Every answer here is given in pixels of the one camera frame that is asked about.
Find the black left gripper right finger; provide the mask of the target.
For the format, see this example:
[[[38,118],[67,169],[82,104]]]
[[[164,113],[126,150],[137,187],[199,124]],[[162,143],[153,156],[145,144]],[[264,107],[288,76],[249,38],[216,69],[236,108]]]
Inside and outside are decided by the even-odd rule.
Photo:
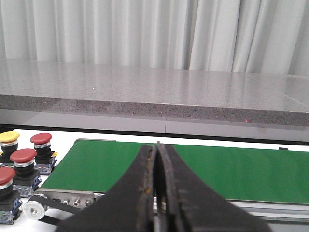
[[[173,145],[157,144],[168,212],[177,232],[269,232],[271,228],[225,200],[183,161]]]

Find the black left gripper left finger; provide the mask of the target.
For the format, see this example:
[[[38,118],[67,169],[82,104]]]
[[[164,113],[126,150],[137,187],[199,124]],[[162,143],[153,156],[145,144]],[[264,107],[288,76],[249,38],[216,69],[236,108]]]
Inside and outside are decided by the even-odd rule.
[[[154,147],[142,145],[106,194],[59,223],[58,232],[153,232]]]

